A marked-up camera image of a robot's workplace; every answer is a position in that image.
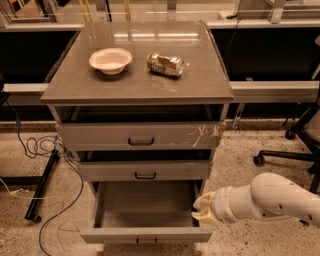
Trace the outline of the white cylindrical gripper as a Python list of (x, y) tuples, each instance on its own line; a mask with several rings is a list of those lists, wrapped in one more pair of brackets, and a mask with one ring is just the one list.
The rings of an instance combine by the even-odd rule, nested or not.
[(192, 212), (193, 218), (203, 224), (217, 225), (218, 220), (223, 223), (233, 224), (237, 222), (237, 218), (231, 210), (229, 195), (232, 190), (231, 186), (223, 187), (214, 192), (207, 192), (201, 195), (193, 204), (197, 210), (209, 207), (211, 211)]

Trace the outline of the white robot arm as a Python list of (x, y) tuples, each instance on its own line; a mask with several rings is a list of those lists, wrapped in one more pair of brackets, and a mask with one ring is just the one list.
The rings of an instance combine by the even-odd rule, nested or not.
[(320, 227), (320, 197), (274, 173), (259, 174), (249, 185), (207, 192), (193, 207), (192, 217), (203, 224), (296, 218)]

